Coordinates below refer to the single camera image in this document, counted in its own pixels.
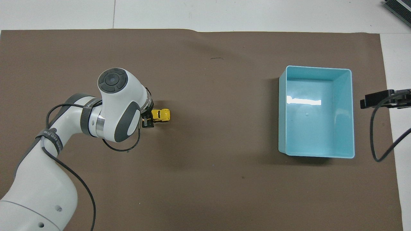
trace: velcro strap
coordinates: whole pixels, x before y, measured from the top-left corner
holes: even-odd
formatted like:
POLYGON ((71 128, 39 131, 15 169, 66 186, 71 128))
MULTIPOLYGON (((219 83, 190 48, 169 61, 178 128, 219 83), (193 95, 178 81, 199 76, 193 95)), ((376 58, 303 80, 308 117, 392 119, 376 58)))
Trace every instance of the velcro strap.
POLYGON ((88 129, 88 121, 90 119, 91 111, 93 110, 94 105, 101 101, 102 101, 101 98, 94 98, 90 100, 89 102, 87 102, 83 107, 83 110, 81 112, 81 117, 80 117, 80 127, 81 127, 81 131, 86 135, 95 137, 90 133, 88 129))
POLYGON ((51 128, 51 129, 47 129, 45 128, 43 131, 41 131, 37 136, 37 137, 46 137, 48 140, 50 140, 53 144, 55 149, 57 150, 57 154, 59 154, 61 152, 61 150, 63 150, 63 143, 60 140, 60 137, 56 134, 57 129, 56 128, 51 128))

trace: screw hole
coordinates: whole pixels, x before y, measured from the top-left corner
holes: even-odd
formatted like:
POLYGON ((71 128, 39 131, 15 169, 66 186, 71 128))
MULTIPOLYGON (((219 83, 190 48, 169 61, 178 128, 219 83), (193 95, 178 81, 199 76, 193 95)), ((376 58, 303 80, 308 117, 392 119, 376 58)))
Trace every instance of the screw hole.
POLYGON ((60 206, 55 206, 54 208, 57 212, 61 212, 63 210, 60 206))

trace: light blue container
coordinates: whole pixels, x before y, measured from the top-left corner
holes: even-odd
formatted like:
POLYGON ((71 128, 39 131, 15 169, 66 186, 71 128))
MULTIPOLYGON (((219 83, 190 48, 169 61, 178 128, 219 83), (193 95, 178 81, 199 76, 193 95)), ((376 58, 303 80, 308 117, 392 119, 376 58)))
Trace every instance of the light blue container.
POLYGON ((351 70, 285 69, 279 79, 278 150, 290 156, 354 157, 351 70))

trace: black ribbed object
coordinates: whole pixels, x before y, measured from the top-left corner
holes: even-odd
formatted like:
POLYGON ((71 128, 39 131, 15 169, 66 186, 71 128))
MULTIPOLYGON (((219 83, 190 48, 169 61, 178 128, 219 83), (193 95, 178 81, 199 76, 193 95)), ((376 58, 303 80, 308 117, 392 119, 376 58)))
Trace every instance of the black ribbed object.
MULTIPOLYGON (((402 0, 405 4, 411 7, 411 0, 402 0)), ((384 6, 411 27, 411 12, 397 0, 386 0, 384 6)))

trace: round button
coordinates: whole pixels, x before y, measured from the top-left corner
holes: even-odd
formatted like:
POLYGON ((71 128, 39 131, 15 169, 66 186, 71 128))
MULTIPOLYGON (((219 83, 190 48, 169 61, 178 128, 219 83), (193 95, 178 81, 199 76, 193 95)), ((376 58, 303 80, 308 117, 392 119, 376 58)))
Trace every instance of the round button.
POLYGON ((120 77, 116 73, 109 73, 106 75, 106 84, 113 86, 116 85, 120 80, 120 77))

